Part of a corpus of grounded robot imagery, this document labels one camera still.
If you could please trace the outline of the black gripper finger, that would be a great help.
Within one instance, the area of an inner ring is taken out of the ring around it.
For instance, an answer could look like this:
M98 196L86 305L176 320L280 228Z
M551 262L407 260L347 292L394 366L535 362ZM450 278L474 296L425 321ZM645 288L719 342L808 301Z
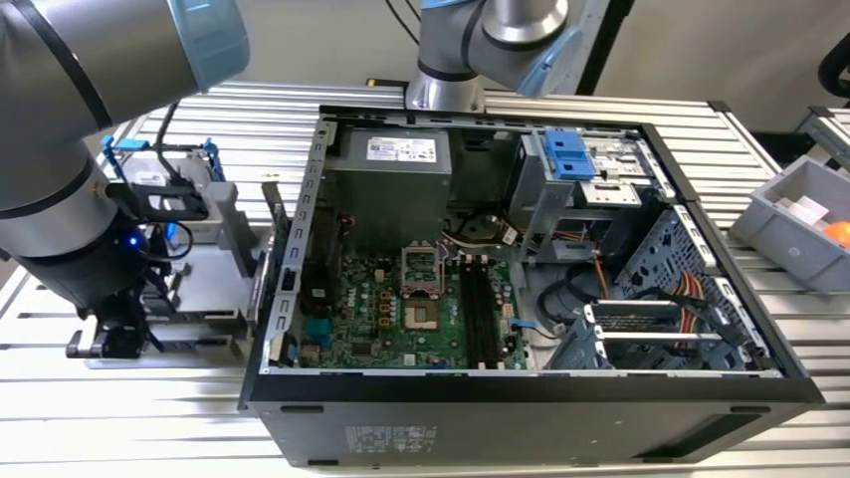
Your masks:
M134 297L107 297L94 309L78 308L84 321L95 316L95 336L84 347L76 331L66 345L68 359L138 359L150 336L142 302Z

